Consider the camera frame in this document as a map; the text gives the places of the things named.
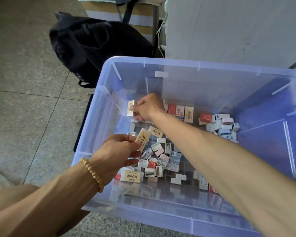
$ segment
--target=tiled floor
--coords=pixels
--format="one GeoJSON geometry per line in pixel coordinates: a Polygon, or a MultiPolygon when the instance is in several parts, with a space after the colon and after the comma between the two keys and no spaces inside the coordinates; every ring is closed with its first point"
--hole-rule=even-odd
{"type": "MultiPolygon", "coordinates": [[[[0,0],[0,170],[15,184],[42,185],[71,165],[92,90],[54,54],[54,12],[85,15],[77,0],[0,0]]],[[[66,237],[190,236],[92,213],[66,237]]]]}

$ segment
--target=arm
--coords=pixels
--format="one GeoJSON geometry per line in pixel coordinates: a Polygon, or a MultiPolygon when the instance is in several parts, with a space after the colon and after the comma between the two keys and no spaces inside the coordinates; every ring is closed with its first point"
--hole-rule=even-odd
{"type": "MultiPolygon", "coordinates": [[[[121,167],[133,165],[141,147],[134,136],[112,135],[89,159],[104,185],[121,167]]],[[[53,236],[96,193],[98,185],[83,163],[71,167],[20,202],[0,211],[0,236],[53,236]]]]}
{"type": "Polygon", "coordinates": [[[150,94],[136,119],[151,120],[206,180],[265,236],[296,236],[296,183],[229,140],[168,115],[150,94]]]}

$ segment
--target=plastic storage bin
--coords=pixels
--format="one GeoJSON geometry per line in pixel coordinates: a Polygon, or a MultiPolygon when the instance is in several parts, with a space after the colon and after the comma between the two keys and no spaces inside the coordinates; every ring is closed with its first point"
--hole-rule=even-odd
{"type": "MultiPolygon", "coordinates": [[[[107,136],[127,133],[129,100],[156,92],[170,104],[229,113],[241,146],[296,181],[296,70],[169,59],[113,57],[102,69],[73,165],[107,136]]],[[[260,236],[219,195],[190,186],[113,180],[84,207],[201,236],[260,236]]]]}

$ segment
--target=forearm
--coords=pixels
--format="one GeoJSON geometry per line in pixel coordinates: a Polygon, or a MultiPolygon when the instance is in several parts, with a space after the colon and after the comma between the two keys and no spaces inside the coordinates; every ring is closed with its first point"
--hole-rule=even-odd
{"type": "Polygon", "coordinates": [[[78,163],[0,211],[0,236],[53,236],[97,192],[96,181],[85,165],[78,163]]]}
{"type": "Polygon", "coordinates": [[[152,121],[264,235],[296,236],[295,182],[241,146],[166,113],[157,112],[152,121]]]}

